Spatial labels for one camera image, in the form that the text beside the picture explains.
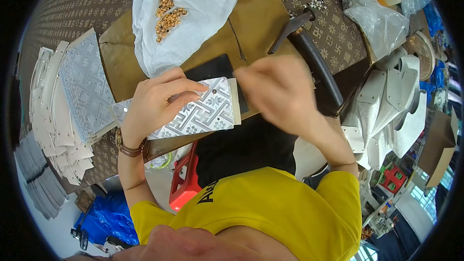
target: white tissue paper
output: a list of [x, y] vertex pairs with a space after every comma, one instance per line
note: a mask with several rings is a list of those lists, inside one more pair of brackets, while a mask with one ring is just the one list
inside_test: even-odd
[[132, 30], [136, 36], [135, 55], [142, 71], [155, 78], [164, 71], [180, 66], [201, 44], [212, 37], [227, 21], [237, 0], [173, 0], [175, 8], [188, 14], [180, 25], [156, 42], [156, 9], [160, 0], [133, 0]]

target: right hand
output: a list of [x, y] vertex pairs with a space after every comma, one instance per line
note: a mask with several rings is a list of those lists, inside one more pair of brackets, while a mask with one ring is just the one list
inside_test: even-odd
[[235, 76], [263, 118], [309, 142], [323, 135], [326, 121], [316, 107], [308, 66], [293, 56], [270, 56], [241, 67]]

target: wristwatch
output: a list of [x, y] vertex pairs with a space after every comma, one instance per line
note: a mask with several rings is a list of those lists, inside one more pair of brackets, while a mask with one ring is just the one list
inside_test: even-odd
[[117, 144], [117, 148], [119, 149], [120, 152], [124, 153], [125, 155], [129, 156], [129, 157], [137, 157], [139, 156], [142, 151], [143, 151], [143, 147], [145, 146], [145, 142], [147, 142], [147, 138], [145, 137], [145, 139], [142, 141], [142, 143], [140, 143], [139, 147], [136, 148], [136, 149], [132, 149], [132, 148], [128, 148], [124, 145], [123, 143], [123, 135], [121, 134], [121, 128], [119, 127], [117, 130], [116, 130], [116, 144]]

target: left hand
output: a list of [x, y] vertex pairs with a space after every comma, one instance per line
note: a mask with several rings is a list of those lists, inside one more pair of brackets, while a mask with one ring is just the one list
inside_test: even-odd
[[[140, 82], [121, 126], [124, 145], [138, 148], [145, 137], [171, 122], [183, 106], [197, 101], [208, 87], [189, 80], [180, 67], [161, 76]], [[180, 94], [172, 102], [168, 99]]]

